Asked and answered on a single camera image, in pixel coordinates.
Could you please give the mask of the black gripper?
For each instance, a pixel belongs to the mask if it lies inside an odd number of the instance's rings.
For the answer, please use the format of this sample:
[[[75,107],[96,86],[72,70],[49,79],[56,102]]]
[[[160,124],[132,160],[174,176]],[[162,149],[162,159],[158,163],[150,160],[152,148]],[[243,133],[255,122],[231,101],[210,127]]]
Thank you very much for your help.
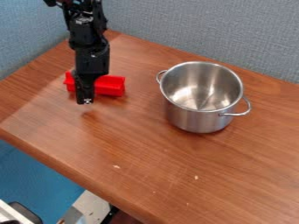
[[[43,0],[61,9],[69,32],[69,48],[75,51],[75,93],[79,105],[92,104],[93,82],[108,74],[109,43],[104,36],[108,20],[101,0]]]

